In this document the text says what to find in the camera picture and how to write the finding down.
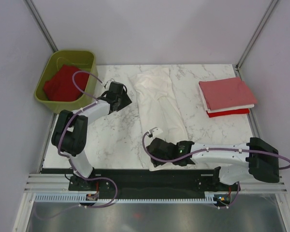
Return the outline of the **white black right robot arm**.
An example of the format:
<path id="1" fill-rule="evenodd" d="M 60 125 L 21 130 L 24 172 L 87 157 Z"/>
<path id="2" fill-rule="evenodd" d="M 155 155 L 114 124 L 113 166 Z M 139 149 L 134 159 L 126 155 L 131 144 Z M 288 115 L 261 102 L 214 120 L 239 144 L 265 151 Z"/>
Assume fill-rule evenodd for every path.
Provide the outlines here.
<path id="1" fill-rule="evenodd" d="M 221 147 L 192 141 L 173 144 L 154 138 L 143 148 L 154 167 L 166 163 L 182 167 L 212 164 L 215 175 L 211 182 L 217 190 L 250 178 L 265 183 L 278 183 L 280 179 L 278 150 L 257 137 L 251 137 L 248 143 Z"/>

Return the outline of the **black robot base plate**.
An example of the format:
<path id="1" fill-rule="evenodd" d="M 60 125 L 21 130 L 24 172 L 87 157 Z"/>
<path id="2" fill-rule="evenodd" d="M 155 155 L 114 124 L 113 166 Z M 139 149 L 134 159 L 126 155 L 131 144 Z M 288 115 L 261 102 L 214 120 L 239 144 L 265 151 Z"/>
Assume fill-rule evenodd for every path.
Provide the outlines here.
<path id="1" fill-rule="evenodd" d="M 206 192 L 229 192 L 237 184 L 226 185 L 215 180 L 214 170 L 96 169 L 91 181 L 71 176 L 70 191 L 95 191 L 102 197 L 180 198 L 201 197 Z"/>

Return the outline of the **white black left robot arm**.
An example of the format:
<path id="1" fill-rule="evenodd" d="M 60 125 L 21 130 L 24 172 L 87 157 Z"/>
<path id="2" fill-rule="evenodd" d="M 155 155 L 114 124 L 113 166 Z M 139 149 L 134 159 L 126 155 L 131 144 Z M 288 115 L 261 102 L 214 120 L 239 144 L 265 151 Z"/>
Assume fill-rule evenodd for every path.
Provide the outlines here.
<path id="1" fill-rule="evenodd" d="M 93 167 L 85 153 L 88 125 L 103 116 L 122 110 L 131 103 L 127 87 L 112 81 L 109 89 L 91 104 L 78 110 L 62 110 L 59 113 L 51 144 L 57 148 L 58 155 L 69 161 L 74 174 L 80 177 L 79 183 L 84 189 L 91 190 L 97 183 L 96 177 L 91 175 Z"/>

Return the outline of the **white printed t-shirt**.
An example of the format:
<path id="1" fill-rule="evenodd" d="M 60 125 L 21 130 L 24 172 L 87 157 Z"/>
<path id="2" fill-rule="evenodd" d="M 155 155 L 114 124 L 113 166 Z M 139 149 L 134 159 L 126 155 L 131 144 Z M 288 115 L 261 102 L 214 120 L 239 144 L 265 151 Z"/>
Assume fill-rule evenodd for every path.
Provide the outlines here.
<path id="1" fill-rule="evenodd" d="M 156 67 L 129 78 L 136 91 L 142 134 L 155 127 L 162 129 L 158 137 L 176 144 L 188 140 L 177 106 L 170 70 Z"/>

